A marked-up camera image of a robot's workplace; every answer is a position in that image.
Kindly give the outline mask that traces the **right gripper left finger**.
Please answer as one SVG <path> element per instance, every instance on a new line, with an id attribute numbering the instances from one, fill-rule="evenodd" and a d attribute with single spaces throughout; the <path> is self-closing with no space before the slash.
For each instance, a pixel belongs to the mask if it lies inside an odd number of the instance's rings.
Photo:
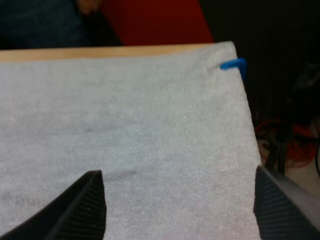
<path id="1" fill-rule="evenodd" d="M 102 240 L 107 205 L 101 170 L 82 175 L 37 214 L 2 240 Z"/>

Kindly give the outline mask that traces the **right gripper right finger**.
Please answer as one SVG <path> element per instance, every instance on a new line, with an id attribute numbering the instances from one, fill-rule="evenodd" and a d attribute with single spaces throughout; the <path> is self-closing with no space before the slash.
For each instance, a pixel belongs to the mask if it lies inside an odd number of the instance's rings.
<path id="1" fill-rule="evenodd" d="M 320 200 L 275 170 L 258 166 L 253 212 L 262 240 L 318 240 Z"/>

